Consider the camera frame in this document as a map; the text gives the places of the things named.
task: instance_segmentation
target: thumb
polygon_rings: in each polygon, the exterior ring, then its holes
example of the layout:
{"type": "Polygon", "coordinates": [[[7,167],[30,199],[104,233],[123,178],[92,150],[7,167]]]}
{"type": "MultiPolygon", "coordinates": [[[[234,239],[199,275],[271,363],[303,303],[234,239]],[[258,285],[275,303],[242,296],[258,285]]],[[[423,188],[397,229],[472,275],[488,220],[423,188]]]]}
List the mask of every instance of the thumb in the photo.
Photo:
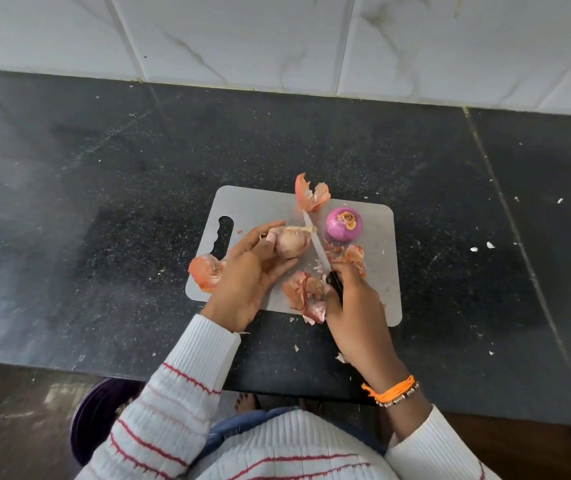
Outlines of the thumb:
{"type": "Polygon", "coordinates": [[[257,255],[257,257],[262,261],[267,261],[275,256],[275,241],[277,236],[274,233],[268,233],[264,239],[261,239],[254,248],[252,252],[257,255]]]}
{"type": "Polygon", "coordinates": [[[323,288],[326,294],[326,320],[333,321],[341,318],[343,314],[343,307],[338,299],[338,294],[330,285],[325,285],[323,288]]]}

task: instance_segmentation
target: sweater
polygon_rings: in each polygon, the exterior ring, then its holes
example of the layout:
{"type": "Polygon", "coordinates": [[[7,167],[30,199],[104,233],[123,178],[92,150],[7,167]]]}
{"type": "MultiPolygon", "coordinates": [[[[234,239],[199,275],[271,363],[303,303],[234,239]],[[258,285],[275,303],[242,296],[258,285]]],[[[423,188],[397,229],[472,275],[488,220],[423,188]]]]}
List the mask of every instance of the sweater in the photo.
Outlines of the sweater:
{"type": "Polygon", "coordinates": [[[241,339],[195,315],[139,397],[116,420],[79,480],[492,480],[433,407],[385,457],[312,413],[296,410],[227,438],[196,464],[241,339]]]}

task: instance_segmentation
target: bracelet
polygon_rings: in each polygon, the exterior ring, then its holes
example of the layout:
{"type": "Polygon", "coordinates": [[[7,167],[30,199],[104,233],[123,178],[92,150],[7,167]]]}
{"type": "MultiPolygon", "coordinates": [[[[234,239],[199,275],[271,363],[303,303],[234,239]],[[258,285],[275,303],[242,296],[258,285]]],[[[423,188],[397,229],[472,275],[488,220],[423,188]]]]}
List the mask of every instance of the bracelet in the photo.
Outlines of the bracelet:
{"type": "Polygon", "coordinates": [[[383,394],[377,394],[374,389],[368,385],[361,384],[361,389],[367,390],[370,393],[368,394],[368,397],[374,397],[374,402],[379,406],[383,406],[384,408],[388,408],[389,406],[400,403],[403,401],[403,399],[406,399],[407,397],[414,394],[418,387],[418,381],[414,379],[414,376],[410,376],[404,381],[389,388],[383,394]]]}

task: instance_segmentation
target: sweater sleeve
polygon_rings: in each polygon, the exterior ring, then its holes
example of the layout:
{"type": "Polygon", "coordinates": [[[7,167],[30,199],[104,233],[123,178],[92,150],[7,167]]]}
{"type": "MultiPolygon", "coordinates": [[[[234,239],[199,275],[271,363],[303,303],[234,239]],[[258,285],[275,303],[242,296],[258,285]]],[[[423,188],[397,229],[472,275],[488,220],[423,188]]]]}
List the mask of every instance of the sweater sleeve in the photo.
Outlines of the sweater sleeve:
{"type": "Polygon", "coordinates": [[[195,315],[78,480],[173,479],[184,473],[206,444],[240,343],[237,333],[195,315]]]}
{"type": "Polygon", "coordinates": [[[498,480],[435,406],[408,438],[392,437],[385,459],[401,480],[498,480]]]}

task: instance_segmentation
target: person's right hand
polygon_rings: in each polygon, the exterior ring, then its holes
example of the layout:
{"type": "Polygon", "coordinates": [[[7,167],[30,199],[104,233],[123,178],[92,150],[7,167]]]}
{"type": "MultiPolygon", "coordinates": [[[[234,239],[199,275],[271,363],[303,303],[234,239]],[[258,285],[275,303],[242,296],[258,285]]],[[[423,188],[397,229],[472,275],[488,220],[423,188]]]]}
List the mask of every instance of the person's right hand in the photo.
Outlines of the person's right hand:
{"type": "Polygon", "coordinates": [[[361,373],[372,389],[383,394],[407,379],[405,366],[394,352],[385,310],[379,294],[351,264],[332,266],[343,281],[343,307],[326,286],[326,322],[345,359],[361,373]]]}

